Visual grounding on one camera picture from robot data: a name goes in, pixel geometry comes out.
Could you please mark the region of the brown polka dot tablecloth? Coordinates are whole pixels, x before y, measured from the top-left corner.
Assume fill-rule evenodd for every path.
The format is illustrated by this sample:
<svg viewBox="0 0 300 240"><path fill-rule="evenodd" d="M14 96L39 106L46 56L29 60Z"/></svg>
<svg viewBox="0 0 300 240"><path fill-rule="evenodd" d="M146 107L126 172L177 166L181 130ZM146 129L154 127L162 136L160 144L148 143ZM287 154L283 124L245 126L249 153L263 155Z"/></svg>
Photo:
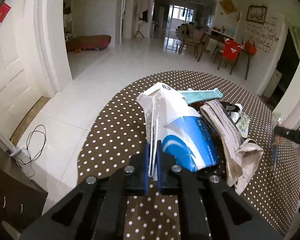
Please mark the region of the brown polka dot tablecloth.
<svg viewBox="0 0 300 240"><path fill-rule="evenodd" d="M278 149L275 171L271 170L270 109L244 88L221 77L193 72L171 71L143 77L119 91L98 114L77 161L78 184L87 176L98 179L112 175L140 154L146 141L145 119L136 98L157 82L176 90L218 88L222 101L240 103L250 116L248 138L264 154L241 197L249 203L283 239L292 223L299 195L299 171L291 142ZM148 197L129 197L124 239L182 239L177 197L162 196L157 183L150 182Z"/></svg>

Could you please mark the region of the red gift bag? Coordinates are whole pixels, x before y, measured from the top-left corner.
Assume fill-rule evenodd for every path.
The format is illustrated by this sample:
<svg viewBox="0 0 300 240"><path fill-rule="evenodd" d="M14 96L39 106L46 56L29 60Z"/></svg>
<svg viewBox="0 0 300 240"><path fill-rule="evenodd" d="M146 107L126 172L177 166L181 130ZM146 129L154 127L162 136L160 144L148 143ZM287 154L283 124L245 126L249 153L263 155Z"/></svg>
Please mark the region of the red gift bag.
<svg viewBox="0 0 300 240"><path fill-rule="evenodd" d="M245 42L245 45L244 45L244 50L249 55L255 55L256 52L257 52L257 48L256 48L256 46L254 44L254 41L247 40L247 42Z"/></svg>

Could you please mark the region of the gold diamond wall decoration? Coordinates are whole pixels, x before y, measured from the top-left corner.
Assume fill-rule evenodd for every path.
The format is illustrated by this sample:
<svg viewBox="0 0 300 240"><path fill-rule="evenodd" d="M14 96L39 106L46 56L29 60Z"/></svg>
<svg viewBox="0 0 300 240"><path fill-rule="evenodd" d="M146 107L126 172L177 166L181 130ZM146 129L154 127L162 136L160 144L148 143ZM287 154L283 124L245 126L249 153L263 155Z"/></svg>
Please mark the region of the gold diamond wall decoration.
<svg viewBox="0 0 300 240"><path fill-rule="evenodd" d="M235 7L232 0L223 0L219 2L224 12L228 14L232 14L237 11L237 8Z"/></svg>

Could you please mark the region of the coat stand with clothes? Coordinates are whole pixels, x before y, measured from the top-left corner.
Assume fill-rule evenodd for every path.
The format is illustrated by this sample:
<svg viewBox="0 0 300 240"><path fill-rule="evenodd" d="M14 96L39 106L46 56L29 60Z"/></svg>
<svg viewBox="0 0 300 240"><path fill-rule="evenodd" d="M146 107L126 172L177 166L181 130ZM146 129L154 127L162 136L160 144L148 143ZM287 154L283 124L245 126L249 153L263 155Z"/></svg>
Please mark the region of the coat stand with clothes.
<svg viewBox="0 0 300 240"><path fill-rule="evenodd" d="M138 0L136 5L135 23L136 27L133 37L149 37L151 15L151 0Z"/></svg>

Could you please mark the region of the teal wrapper strip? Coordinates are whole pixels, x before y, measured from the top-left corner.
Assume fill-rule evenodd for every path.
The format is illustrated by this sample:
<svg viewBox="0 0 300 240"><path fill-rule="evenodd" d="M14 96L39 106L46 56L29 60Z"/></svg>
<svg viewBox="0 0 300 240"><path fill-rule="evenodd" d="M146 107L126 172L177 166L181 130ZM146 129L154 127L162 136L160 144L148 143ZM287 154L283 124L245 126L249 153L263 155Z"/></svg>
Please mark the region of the teal wrapper strip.
<svg viewBox="0 0 300 240"><path fill-rule="evenodd" d="M223 93L218 88L213 90L180 90L188 105L214 99L221 99Z"/></svg>

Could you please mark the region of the chair with red jersey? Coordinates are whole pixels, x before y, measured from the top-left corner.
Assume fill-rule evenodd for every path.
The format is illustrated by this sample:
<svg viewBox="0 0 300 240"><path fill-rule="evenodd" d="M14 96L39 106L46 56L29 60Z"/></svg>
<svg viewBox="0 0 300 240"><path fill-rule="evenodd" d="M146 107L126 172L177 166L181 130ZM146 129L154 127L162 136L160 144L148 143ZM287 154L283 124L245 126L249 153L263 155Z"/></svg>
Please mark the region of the chair with red jersey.
<svg viewBox="0 0 300 240"><path fill-rule="evenodd" d="M232 71L237 63L239 53L241 52L243 46L234 40L231 40L229 38L226 38L224 40L224 47L219 48L215 52L215 57L214 61L215 62L217 59L218 61L218 70L220 69L221 62L222 60L225 62L225 67L230 64L231 69L230 69L230 75L232 74Z"/></svg>

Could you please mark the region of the dark wooden cabinet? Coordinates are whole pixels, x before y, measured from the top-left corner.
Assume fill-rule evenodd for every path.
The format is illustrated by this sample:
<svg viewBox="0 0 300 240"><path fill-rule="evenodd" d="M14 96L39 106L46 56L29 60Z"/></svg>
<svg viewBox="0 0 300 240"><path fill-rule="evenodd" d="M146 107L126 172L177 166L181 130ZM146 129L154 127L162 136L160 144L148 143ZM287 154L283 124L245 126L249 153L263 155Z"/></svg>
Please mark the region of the dark wooden cabinet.
<svg viewBox="0 0 300 240"><path fill-rule="evenodd" d="M35 181L26 185L0 169L0 227L6 222L24 231L42 215L47 196Z"/></svg>

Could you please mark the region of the newspaper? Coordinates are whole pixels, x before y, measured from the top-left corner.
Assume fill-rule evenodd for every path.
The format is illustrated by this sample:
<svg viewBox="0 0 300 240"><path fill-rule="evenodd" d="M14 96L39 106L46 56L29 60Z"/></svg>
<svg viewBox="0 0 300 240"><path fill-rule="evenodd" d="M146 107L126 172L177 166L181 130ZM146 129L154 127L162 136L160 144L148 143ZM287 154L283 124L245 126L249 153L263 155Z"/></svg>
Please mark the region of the newspaper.
<svg viewBox="0 0 300 240"><path fill-rule="evenodd" d="M221 137L226 162L226 182L241 194L258 169L264 153L253 139L243 139L239 130L218 100L207 101L200 107L202 115Z"/></svg>

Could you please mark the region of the brown upholstered bench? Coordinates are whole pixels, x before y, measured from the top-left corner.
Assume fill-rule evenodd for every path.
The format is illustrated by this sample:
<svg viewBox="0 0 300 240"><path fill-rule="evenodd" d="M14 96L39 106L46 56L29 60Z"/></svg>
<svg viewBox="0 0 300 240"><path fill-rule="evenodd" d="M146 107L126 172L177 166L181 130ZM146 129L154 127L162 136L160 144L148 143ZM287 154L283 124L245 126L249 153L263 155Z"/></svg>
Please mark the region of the brown upholstered bench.
<svg viewBox="0 0 300 240"><path fill-rule="evenodd" d="M86 50L86 49L106 49L111 43L109 35L79 36L66 42L66 51Z"/></svg>

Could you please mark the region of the wooden dining chair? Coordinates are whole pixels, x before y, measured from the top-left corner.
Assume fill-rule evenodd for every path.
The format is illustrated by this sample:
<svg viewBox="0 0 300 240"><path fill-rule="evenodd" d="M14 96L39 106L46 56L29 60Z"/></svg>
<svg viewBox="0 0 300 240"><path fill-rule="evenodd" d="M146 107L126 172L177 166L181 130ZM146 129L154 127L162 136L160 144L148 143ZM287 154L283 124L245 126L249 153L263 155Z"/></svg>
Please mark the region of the wooden dining chair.
<svg viewBox="0 0 300 240"><path fill-rule="evenodd" d="M178 30L181 32L178 33L177 37L181 41L178 54L181 54L183 49L189 46L194 47L194 55L197 57L199 54L199 48L203 44L203 38L205 36L205 31L194 28L193 25L182 24Z"/></svg>

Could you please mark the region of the wooden dining table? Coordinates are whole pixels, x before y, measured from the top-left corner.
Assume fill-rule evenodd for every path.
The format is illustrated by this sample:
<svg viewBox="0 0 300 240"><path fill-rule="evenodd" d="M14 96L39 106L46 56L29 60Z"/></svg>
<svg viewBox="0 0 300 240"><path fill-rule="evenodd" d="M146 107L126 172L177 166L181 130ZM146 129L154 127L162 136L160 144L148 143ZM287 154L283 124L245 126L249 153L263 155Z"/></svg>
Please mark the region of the wooden dining table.
<svg viewBox="0 0 300 240"><path fill-rule="evenodd" d="M224 35L216 30L212 30L211 34L204 34L202 38L202 45L203 48L201 49L200 53L197 56L197 61L199 62L201 57L205 52L208 51L208 44L210 41L216 41L216 47L213 51L214 62L216 61L217 57L219 56L219 64L218 68L221 66L221 61L224 60L225 67L227 65L231 66L230 75L232 74L236 64L238 63L239 56L241 54L245 54L247 56L247 64L245 69L245 76L244 79L247 80L249 70L250 70L250 63L253 56L256 55L257 48L254 42L245 41L239 44L238 42L234 41L233 38Z"/></svg>

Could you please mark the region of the framed painting right wall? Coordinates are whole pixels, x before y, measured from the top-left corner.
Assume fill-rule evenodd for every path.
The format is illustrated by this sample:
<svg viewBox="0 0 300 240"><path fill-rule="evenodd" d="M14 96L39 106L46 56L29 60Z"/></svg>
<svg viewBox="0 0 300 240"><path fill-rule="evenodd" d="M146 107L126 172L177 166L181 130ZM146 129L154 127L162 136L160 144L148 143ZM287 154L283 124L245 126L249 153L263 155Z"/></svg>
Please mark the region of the framed painting right wall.
<svg viewBox="0 0 300 240"><path fill-rule="evenodd" d="M266 21L267 7L259 5L250 5L247 12L246 21L264 24Z"/></svg>

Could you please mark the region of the small white crumpled packet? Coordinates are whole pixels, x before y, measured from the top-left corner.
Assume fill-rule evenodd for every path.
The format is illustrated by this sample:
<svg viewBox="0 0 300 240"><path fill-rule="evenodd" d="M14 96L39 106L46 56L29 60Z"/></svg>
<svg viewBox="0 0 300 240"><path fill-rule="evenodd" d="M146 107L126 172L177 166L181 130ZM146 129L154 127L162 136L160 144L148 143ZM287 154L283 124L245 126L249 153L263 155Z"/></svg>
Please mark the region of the small white crumpled packet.
<svg viewBox="0 0 300 240"><path fill-rule="evenodd" d="M230 112L230 117L235 123L243 138L248 137L250 116L243 111L243 106L240 103L234 104L235 108Z"/></svg>

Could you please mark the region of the blue white paper bag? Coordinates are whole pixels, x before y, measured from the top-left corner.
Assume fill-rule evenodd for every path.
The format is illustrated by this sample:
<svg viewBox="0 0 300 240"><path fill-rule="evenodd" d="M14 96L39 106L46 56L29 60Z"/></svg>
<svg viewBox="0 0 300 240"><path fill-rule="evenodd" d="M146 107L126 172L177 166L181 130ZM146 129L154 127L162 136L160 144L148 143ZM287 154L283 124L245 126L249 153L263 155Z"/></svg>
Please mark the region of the blue white paper bag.
<svg viewBox="0 0 300 240"><path fill-rule="evenodd" d="M136 100L145 116L150 178L158 178L159 151L174 156L177 165L191 172L218 164L211 134L183 92L158 82Z"/></svg>

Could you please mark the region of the white panel door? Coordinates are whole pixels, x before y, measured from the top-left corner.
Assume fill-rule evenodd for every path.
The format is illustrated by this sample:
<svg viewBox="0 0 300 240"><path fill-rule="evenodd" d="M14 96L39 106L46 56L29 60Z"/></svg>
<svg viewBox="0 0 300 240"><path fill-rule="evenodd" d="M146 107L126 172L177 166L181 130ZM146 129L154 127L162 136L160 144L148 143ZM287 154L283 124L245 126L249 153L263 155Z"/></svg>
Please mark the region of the white panel door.
<svg viewBox="0 0 300 240"><path fill-rule="evenodd" d="M6 4L10 10L0 25L0 105L30 108L42 96L32 69L31 21L23 1Z"/></svg>

